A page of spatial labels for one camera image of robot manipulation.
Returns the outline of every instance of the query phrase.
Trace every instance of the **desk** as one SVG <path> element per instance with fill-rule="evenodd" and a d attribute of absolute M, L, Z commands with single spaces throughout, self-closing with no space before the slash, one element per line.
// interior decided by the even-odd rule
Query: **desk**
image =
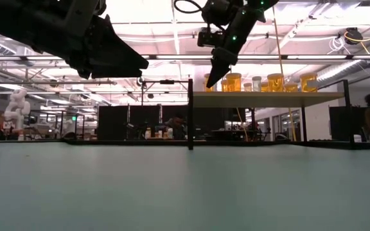
<path fill-rule="evenodd" d="M 0 230 L 370 230 L 370 150 L 0 144 Z"/>

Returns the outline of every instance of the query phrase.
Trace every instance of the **black cable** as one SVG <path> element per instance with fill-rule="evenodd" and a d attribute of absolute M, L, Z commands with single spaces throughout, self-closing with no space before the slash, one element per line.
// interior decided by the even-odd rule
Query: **black cable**
<path fill-rule="evenodd" d="M 177 2 L 179 2 L 179 1 L 185 1 L 185 2 L 191 3 L 192 5 L 196 6 L 196 7 L 198 8 L 198 10 L 193 10 L 193 11 L 190 11 L 190 12 L 187 12 L 187 11 L 181 10 L 181 9 L 177 6 Z M 201 11 L 202 11 L 202 7 L 201 7 L 198 3 L 196 3 L 196 2 L 194 2 L 194 1 L 192 1 L 192 0 L 174 0 L 174 2 L 173 2 L 173 7 L 174 7 L 177 11 L 179 11 L 180 13 L 189 13 L 189 14 L 191 14 L 191 13 L 198 13 L 198 12 L 201 12 Z"/>

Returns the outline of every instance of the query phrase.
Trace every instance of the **robotic end effector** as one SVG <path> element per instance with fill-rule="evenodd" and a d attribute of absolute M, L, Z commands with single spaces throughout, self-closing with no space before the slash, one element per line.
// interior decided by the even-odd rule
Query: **robotic end effector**
<path fill-rule="evenodd" d="M 178 9 L 176 2 L 187 1 L 198 7 L 194 12 L 184 12 Z M 230 71 L 230 65 L 238 62 L 238 53 L 246 43 L 256 21 L 265 22 L 264 11 L 273 7 L 279 0 L 208 0 L 204 7 L 200 7 L 192 0 L 175 0 L 176 10 L 182 13 L 196 13 L 201 11 L 202 18 L 207 23 L 198 34 L 198 46 L 214 47 L 212 50 L 212 70 L 207 81 L 208 88 L 212 87 Z M 214 24 L 220 31 L 212 32 L 210 24 Z"/>
<path fill-rule="evenodd" d="M 105 0 L 0 1 L 0 34 L 63 58 L 83 78 L 140 77 L 148 61 L 114 32 Z"/>

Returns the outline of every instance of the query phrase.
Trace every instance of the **light teal table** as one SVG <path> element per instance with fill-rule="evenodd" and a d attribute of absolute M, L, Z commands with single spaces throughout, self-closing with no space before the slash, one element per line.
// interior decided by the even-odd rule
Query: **light teal table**
<path fill-rule="evenodd" d="M 370 231 L 370 151 L 0 144 L 0 230 Z"/>

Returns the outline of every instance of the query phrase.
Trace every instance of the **shelf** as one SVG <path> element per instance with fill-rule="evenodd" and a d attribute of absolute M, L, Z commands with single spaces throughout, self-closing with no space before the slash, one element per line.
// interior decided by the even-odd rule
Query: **shelf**
<path fill-rule="evenodd" d="M 342 92 L 194 92 L 194 107 L 298 108 L 344 97 Z"/>

